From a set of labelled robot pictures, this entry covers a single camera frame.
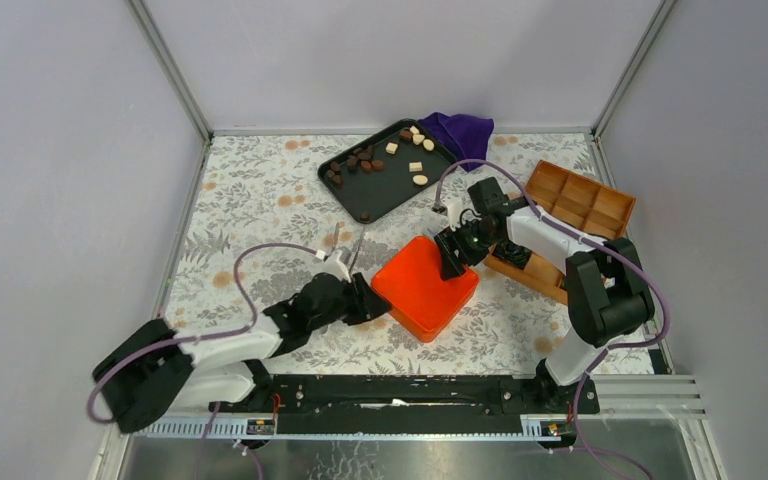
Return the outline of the orange box lid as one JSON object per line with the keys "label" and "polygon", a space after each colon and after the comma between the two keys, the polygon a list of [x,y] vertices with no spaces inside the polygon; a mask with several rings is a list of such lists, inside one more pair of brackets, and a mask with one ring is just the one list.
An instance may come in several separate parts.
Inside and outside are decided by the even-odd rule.
{"label": "orange box lid", "polygon": [[443,281],[440,273],[441,259],[436,244],[426,236],[417,236],[373,275],[371,287],[387,299],[388,295],[401,292],[475,292],[479,285],[479,276],[471,269],[463,276],[448,281]]}

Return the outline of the white metal tongs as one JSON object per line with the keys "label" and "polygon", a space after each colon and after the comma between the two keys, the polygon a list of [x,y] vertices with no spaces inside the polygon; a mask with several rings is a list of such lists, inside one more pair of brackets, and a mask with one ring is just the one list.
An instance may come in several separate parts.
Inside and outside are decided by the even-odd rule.
{"label": "white metal tongs", "polygon": [[[355,242],[355,244],[352,247],[345,247],[345,246],[343,246],[343,247],[349,249],[351,251],[351,253],[352,253],[351,259],[347,262],[347,264],[349,266],[349,272],[351,274],[351,279],[352,279],[353,268],[355,266],[355,263],[357,262],[358,255],[360,254],[361,248],[362,248],[364,240],[365,240],[366,230],[367,230],[367,226],[363,225],[361,230],[360,230],[360,233],[358,234],[358,238],[356,239],[356,242]],[[331,250],[330,254],[336,248],[339,248],[339,247],[337,245],[335,245],[334,248]]]}

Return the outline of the orange chocolate box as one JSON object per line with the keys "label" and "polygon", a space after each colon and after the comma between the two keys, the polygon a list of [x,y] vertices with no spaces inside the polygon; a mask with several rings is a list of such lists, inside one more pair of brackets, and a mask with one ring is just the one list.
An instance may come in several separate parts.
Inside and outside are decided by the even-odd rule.
{"label": "orange chocolate box", "polygon": [[417,340],[429,343],[472,299],[473,290],[436,293],[401,292],[387,296],[390,315]]}

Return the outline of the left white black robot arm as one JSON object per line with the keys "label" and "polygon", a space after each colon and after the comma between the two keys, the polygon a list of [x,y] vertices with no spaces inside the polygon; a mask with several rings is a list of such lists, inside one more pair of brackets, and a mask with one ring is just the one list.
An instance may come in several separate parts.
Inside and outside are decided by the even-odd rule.
{"label": "left white black robot arm", "polygon": [[319,273],[239,330],[186,333],[156,318],[95,367],[93,395],[103,398],[123,433],[142,430],[169,410],[210,403],[256,411],[270,397],[264,360],[301,348],[335,322],[359,325],[391,308],[360,273],[348,280]]}

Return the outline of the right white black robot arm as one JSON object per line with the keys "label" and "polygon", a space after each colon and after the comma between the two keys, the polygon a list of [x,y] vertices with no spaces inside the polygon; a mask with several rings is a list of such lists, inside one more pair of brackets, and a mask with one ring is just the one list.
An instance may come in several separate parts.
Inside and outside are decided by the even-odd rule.
{"label": "right white black robot arm", "polygon": [[502,246],[522,247],[550,262],[564,277],[570,331],[537,369],[535,402],[557,412],[573,398],[572,384],[592,369],[615,338],[633,333],[655,314],[635,246],[626,238],[607,240],[552,216],[529,194],[504,194],[493,177],[468,190],[471,220],[465,208],[436,200],[433,211],[449,220],[435,235],[441,277],[461,277]]}

